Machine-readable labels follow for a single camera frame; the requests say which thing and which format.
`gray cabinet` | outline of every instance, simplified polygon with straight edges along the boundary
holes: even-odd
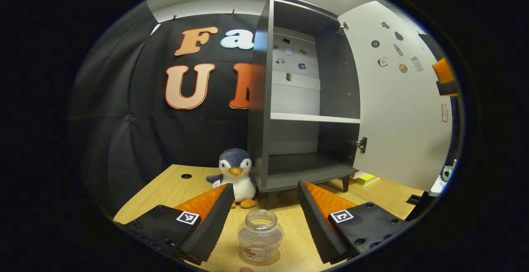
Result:
[[[248,123],[261,193],[335,178],[347,191],[360,95],[355,60],[340,30],[336,14],[304,1],[267,0],[264,6],[255,31]]]

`orange letter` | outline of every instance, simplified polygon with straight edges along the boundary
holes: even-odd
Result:
[[[183,34],[182,45],[180,46],[180,49],[174,52],[174,55],[178,56],[178,55],[185,55],[189,53],[198,52],[200,50],[200,47],[196,45],[197,42],[200,42],[200,44],[203,45],[209,40],[210,33],[217,33],[217,32],[219,32],[217,27],[206,27],[206,28],[184,31],[182,33]]]
[[[206,98],[207,81],[210,78],[210,71],[215,69],[215,65],[211,63],[196,65],[194,68],[197,72],[195,93],[190,97],[183,97],[180,92],[180,87],[182,86],[183,74],[188,69],[185,65],[177,65],[167,69],[166,101],[175,109],[189,110],[202,104],[204,98]]]
[[[233,65],[233,69],[237,71],[237,88],[235,98],[230,101],[230,107],[234,109],[248,109],[250,102],[246,99],[246,93],[250,91],[252,65],[250,63],[237,63]]]

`stuffed penguin toy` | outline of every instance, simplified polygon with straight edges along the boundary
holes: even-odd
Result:
[[[222,174],[207,176],[206,180],[210,183],[220,180],[220,185],[232,183],[235,202],[231,208],[235,208],[236,203],[241,203],[242,208],[252,208],[255,206],[255,180],[253,174],[250,174],[251,168],[252,161],[248,152],[231,148],[222,152],[219,157],[219,170]]]

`jar opening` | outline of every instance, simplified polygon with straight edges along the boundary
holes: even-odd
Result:
[[[272,211],[258,209],[246,215],[244,225],[251,230],[271,232],[277,227],[277,217]]]

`penguin orange beak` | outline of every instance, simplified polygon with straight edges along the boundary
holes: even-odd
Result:
[[[229,168],[228,172],[230,172],[231,174],[234,174],[235,176],[238,176],[242,173],[242,169],[241,168]]]

